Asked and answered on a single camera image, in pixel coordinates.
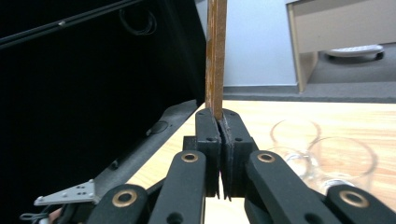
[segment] glass cup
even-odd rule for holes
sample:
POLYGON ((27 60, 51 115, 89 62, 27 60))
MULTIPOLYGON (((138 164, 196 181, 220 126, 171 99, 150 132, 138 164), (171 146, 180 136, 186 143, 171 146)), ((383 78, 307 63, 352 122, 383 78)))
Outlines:
POLYGON ((308 154, 290 147, 272 147, 266 150, 279 155, 302 180, 310 174, 312 162, 308 154))
POLYGON ((271 130, 274 147, 290 147, 302 152, 319 138, 319 126, 308 119, 283 119, 271 130))
POLYGON ((322 194, 331 186, 347 184, 369 191, 377 159, 362 142, 344 137, 327 137, 309 148, 312 174, 305 182, 322 194))

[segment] light wood tabletop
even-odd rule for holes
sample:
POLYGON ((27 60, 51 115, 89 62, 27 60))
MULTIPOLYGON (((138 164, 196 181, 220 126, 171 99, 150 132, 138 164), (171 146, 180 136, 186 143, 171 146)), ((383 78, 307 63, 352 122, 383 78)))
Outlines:
MULTIPOLYGON (((365 143, 378 159, 370 192, 396 211, 396 105, 224 101, 223 108, 241 116, 259 149, 274 146, 271 130, 283 119, 315 122, 320 129, 320 138, 341 136, 365 143)), ((131 177, 129 184, 147 189, 166 177, 173 157, 182 149, 183 137, 195 135, 194 117, 192 115, 186 120, 131 177)), ((233 199, 230 203, 206 198, 205 223, 248 223, 243 203, 243 199, 233 199)))

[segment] light blue panel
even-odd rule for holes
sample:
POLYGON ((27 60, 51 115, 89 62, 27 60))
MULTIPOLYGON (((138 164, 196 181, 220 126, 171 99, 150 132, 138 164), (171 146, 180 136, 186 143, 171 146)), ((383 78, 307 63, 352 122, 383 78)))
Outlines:
MULTIPOLYGON (((196 2, 205 21, 207 2, 196 2)), ((225 57, 224 86, 295 86, 285 2, 228 0, 225 57)))

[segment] wire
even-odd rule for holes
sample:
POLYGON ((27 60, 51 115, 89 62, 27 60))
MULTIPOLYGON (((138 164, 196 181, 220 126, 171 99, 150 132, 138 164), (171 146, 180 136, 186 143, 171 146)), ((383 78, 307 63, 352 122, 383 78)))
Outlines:
POLYGON ((120 21, 123 27, 132 35, 151 35, 157 30, 157 20, 155 16, 148 10, 148 25, 143 30, 135 30, 125 20, 125 10, 120 9, 120 21))
POLYGON ((51 209, 51 205, 48 205, 41 211, 41 213, 23 213, 20 216, 20 220, 22 221, 31 221, 32 224, 36 224, 37 221, 48 218, 49 217, 49 210, 51 209))

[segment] wooden stick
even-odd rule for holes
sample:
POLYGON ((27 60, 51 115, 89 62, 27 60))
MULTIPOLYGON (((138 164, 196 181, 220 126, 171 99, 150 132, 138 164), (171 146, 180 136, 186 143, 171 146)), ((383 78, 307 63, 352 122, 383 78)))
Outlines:
POLYGON ((222 119, 227 0, 207 1, 205 106, 222 119))

